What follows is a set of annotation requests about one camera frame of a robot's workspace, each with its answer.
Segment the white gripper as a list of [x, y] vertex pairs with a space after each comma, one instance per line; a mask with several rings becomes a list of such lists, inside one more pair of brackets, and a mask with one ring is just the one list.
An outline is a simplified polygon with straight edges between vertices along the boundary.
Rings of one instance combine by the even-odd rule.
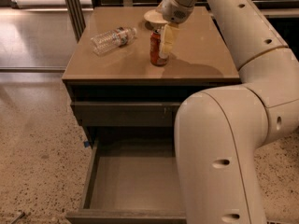
[[162, 0], [158, 6], [158, 12], [165, 21], [170, 22], [161, 31], [159, 46], [159, 56], [166, 59], [178, 38], [178, 24], [185, 22], [189, 18], [191, 9], [181, 5], [176, 0]]

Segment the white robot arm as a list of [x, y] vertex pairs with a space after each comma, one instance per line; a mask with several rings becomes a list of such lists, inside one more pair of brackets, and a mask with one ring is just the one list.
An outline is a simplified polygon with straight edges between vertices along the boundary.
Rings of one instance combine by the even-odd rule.
[[[182, 23], [197, 0], [163, 0]], [[299, 63], [251, 0], [207, 0], [240, 84], [199, 91], [178, 109], [175, 151], [187, 224], [266, 224], [256, 148], [298, 126]]]

